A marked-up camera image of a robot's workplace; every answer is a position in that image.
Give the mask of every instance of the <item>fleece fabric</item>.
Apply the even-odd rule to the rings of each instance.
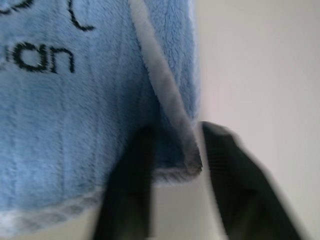
[[[160,129],[157,183],[201,160],[193,3],[0,0],[0,236],[99,203],[129,137]]]

